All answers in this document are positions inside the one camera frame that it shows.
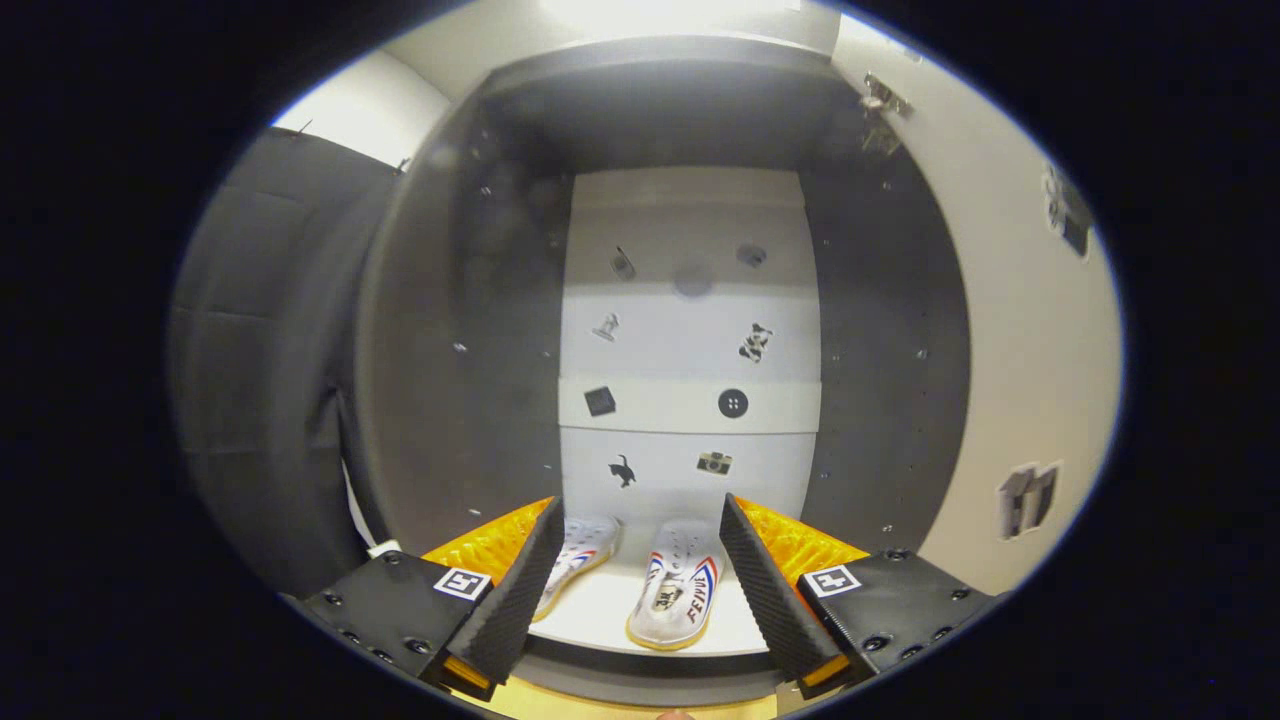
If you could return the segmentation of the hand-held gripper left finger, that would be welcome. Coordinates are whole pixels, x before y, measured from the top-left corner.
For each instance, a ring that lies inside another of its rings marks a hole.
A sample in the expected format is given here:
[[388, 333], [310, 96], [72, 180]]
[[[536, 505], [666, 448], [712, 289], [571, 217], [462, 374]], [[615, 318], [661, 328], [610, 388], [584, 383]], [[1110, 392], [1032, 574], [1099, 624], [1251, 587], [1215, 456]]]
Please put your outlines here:
[[552, 496], [426, 557], [378, 550], [300, 612], [380, 667], [489, 701], [524, 656], [563, 541], [564, 503]]

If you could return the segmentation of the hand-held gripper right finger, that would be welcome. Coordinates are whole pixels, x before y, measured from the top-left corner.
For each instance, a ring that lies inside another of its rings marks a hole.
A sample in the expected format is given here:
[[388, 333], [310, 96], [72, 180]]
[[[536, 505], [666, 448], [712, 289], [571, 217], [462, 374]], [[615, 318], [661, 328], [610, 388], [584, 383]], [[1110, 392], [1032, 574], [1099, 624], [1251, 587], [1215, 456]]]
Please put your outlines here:
[[771, 659], [806, 700], [910, 662], [995, 602], [910, 550], [861, 551], [732, 493], [719, 542]]

